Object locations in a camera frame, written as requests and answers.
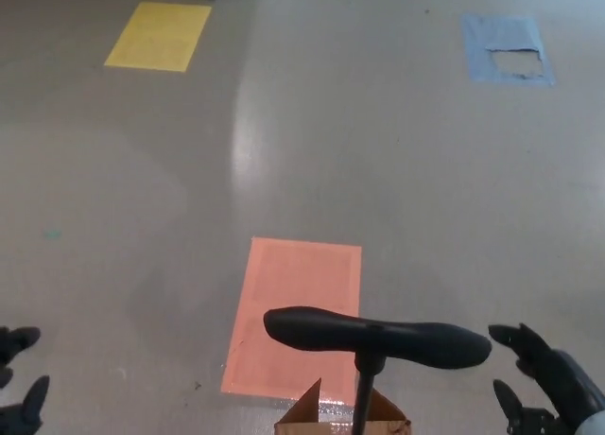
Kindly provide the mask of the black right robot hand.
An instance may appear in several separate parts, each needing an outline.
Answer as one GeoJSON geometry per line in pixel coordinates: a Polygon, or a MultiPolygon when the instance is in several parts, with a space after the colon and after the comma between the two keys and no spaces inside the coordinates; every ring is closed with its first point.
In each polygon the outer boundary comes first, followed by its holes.
{"type": "Polygon", "coordinates": [[[493,324],[489,333],[518,356],[517,368],[539,385],[557,411],[523,406],[507,383],[495,379],[493,390],[509,434],[604,432],[604,392],[569,354],[550,347],[524,324],[493,324]]]}

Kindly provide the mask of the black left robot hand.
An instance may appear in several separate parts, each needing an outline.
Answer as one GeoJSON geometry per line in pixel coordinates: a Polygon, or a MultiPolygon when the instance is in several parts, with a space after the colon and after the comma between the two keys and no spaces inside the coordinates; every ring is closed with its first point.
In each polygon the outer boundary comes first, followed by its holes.
{"type": "MultiPolygon", "coordinates": [[[[41,337],[41,330],[34,326],[9,329],[1,327],[1,388],[13,377],[9,364],[24,350],[32,347],[41,337]]],[[[1,407],[2,435],[36,434],[43,425],[43,404],[50,385],[48,375],[40,376],[29,388],[20,403],[1,407]]]]}

